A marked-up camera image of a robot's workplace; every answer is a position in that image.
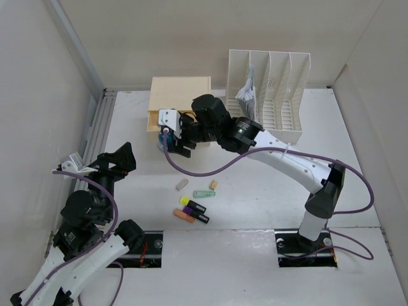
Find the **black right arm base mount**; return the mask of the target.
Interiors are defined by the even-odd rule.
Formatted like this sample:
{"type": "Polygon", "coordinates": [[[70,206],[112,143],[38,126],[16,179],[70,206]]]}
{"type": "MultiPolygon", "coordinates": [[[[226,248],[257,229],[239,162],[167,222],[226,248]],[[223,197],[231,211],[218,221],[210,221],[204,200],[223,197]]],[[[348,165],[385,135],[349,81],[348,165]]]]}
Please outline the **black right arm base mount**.
{"type": "Polygon", "coordinates": [[[337,267],[327,231],[322,231],[315,242],[300,236],[297,230],[275,231],[275,244],[280,268],[337,267]]]}

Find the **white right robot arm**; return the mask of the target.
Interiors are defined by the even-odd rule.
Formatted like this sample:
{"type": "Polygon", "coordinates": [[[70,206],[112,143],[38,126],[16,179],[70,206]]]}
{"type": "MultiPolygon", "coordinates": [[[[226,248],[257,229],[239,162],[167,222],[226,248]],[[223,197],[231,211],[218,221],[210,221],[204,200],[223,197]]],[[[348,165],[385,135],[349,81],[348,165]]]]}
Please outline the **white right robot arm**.
{"type": "Polygon", "coordinates": [[[345,166],[292,150],[261,124],[231,116],[224,103],[211,94],[193,99],[191,108],[193,116],[175,109],[159,112],[166,151],[189,158],[197,144],[216,142],[228,152],[259,161],[297,181],[308,190],[309,197],[295,243],[303,251],[315,247],[324,224],[333,216],[344,185],[345,166]]]}

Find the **blue ink bottle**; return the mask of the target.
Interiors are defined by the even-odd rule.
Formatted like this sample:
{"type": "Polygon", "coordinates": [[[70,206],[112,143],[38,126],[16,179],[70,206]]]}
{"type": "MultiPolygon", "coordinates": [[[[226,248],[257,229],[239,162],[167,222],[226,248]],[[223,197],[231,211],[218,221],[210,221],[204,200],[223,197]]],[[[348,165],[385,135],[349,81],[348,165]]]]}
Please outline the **blue ink bottle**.
{"type": "Polygon", "coordinates": [[[159,147],[160,150],[164,150],[164,143],[166,143],[166,147],[167,150],[170,151],[172,145],[173,145],[173,141],[174,141],[174,135],[173,135],[173,131],[169,130],[166,134],[166,136],[164,136],[163,131],[160,131],[158,134],[158,142],[157,142],[157,146],[159,147]]]}

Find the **small grey metal block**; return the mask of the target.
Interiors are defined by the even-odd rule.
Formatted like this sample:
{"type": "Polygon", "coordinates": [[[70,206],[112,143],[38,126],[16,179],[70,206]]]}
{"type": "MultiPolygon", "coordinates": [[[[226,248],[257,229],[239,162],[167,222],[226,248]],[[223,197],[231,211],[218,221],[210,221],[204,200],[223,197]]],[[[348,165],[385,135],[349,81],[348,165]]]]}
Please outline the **small grey metal block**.
{"type": "Polygon", "coordinates": [[[181,191],[183,188],[185,188],[186,185],[188,185],[189,181],[187,179],[181,180],[177,185],[176,185],[176,190],[181,191]]]}

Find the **small tan eraser block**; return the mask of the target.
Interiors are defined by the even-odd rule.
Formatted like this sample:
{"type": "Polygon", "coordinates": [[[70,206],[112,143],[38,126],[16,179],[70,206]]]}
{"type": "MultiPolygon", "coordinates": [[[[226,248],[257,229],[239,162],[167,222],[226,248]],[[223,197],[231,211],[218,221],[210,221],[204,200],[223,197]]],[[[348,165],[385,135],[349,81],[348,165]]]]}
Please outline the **small tan eraser block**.
{"type": "Polygon", "coordinates": [[[209,188],[210,189],[215,189],[217,187],[217,185],[218,185],[218,182],[213,180],[213,181],[211,181],[211,183],[209,185],[209,188]]]}

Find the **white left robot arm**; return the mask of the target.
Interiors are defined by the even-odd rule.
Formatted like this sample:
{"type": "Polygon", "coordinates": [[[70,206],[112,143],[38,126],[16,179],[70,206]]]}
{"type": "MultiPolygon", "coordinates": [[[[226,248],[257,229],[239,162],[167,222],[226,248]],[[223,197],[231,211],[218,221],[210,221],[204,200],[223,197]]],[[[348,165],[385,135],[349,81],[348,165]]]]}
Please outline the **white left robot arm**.
{"type": "Polygon", "coordinates": [[[118,221],[115,183],[136,170],[132,146],[101,153],[84,166],[71,154],[54,175],[87,183],[71,193],[48,256],[30,285],[11,296],[12,305],[72,305],[84,287],[120,256],[141,249],[145,233],[133,220],[118,221]]]}

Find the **grey setup guide booklet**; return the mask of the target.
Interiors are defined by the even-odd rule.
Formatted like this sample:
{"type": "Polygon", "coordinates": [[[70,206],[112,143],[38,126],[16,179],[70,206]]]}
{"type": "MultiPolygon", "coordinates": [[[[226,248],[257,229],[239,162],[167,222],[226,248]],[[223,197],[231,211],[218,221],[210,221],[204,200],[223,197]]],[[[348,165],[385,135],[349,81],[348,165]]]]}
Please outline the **grey setup guide booklet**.
{"type": "Polygon", "coordinates": [[[245,85],[238,91],[235,99],[243,114],[250,120],[258,120],[258,104],[256,101],[256,87],[254,85],[254,66],[249,66],[245,85]]]}

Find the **cream wooden drawer cabinet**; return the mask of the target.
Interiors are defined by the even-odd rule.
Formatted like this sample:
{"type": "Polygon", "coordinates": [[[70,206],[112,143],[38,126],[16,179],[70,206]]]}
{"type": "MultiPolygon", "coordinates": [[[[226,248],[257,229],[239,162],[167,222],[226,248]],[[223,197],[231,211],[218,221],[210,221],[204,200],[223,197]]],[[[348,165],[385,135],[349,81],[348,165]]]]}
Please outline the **cream wooden drawer cabinet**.
{"type": "Polygon", "coordinates": [[[210,93],[210,76],[153,77],[147,110],[147,134],[150,141],[155,144],[158,142],[160,109],[174,108],[181,112],[192,112],[193,99],[210,93]]]}

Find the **yellow capped black highlighter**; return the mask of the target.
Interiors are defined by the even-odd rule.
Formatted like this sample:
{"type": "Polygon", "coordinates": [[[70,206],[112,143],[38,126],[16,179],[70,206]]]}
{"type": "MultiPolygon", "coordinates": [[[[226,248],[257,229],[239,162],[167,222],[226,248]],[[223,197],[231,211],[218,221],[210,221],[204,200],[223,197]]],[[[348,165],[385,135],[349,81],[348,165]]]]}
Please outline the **yellow capped black highlighter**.
{"type": "Polygon", "coordinates": [[[196,210],[196,211],[198,211],[198,212],[200,212],[200,213],[202,213],[202,214],[204,214],[204,213],[206,212],[206,210],[207,210],[204,206],[202,206],[202,205],[196,203],[196,202],[193,201],[193,200],[190,200],[189,198],[187,198],[187,197],[185,197],[185,196],[181,197],[180,203],[181,203],[183,206],[189,207],[189,208],[191,208],[191,209],[193,209],[193,210],[196,210]]]}

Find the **purple capped black highlighter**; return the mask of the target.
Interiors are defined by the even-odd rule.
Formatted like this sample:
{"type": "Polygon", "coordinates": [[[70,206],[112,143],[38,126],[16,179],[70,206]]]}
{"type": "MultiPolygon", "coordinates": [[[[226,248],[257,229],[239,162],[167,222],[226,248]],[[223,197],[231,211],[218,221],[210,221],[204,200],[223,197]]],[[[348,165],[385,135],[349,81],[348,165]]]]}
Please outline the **purple capped black highlighter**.
{"type": "Polygon", "coordinates": [[[202,214],[201,212],[194,210],[190,207],[184,207],[182,210],[185,214],[190,215],[191,217],[195,218],[196,220],[199,220],[202,223],[208,224],[210,218],[207,217],[205,214],[202,214]]]}

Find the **white plastic file organizer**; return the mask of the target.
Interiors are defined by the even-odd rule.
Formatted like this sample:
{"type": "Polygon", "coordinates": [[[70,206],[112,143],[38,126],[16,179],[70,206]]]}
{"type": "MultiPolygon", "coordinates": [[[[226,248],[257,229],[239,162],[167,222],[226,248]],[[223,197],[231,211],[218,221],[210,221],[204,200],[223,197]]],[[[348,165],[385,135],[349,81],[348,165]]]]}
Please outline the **white plastic file organizer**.
{"type": "Polygon", "coordinates": [[[251,64],[258,104],[257,122],[283,142],[297,143],[303,133],[300,105],[309,77],[310,54],[230,50],[224,104],[233,117],[245,117],[235,96],[245,85],[251,64]]]}

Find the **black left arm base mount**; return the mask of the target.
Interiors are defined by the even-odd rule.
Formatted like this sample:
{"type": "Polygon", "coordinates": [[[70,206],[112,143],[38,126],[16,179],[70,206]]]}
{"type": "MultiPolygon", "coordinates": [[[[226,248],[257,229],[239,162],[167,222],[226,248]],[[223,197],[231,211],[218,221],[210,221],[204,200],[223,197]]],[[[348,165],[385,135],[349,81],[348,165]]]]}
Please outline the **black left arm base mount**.
{"type": "Polygon", "coordinates": [[[161,268],[163,232],[147,231],[138,249],[130,249],[115,261],[123,268],[161,268]]]}

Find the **orange highlighter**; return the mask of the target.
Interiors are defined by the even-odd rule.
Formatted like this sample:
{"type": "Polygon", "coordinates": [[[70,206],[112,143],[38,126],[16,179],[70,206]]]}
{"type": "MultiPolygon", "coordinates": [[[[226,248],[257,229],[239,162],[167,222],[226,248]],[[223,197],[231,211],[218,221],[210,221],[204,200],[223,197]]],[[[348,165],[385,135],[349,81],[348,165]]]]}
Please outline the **orange highlighter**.
{"type": "Polygon", "coordinates": [[[189,223],[194,223],[195,222],[194,217],[190,216],[189,214],[186,214],[185,212],[183,212],[182,210],[180,210],[178,208],[176,208],[173,211],[173,215],[178,217],[179,219],[182,219],[182,220],[184,220],[186,222],[189,222],[189,223]]]}

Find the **aluminium frame rail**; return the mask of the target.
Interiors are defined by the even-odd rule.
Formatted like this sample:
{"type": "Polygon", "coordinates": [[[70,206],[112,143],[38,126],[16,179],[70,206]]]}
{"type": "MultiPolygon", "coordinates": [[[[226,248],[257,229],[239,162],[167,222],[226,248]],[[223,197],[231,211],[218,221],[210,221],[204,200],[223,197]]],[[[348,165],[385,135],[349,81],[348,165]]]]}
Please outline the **aluminium frame rail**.
{"type": "Polygon", "coordinates": [[[44,4],[91,93],[84,138],[79,149],[83,161],[89,163],[105,151],[116,93],[106,90],[61,2],[45,1],[44,4]]]}

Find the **green transparent highlighter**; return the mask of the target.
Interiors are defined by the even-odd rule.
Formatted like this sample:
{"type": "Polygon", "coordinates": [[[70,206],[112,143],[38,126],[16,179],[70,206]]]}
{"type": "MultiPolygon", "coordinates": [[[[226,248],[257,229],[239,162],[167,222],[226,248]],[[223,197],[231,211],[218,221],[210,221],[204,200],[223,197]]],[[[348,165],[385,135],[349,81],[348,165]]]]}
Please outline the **green transparent highlighter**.
{"type": "Polygon", "coordinates": [[[193,198],[212,198],[215,196],[213,190],[193,191],[193,198]]]}

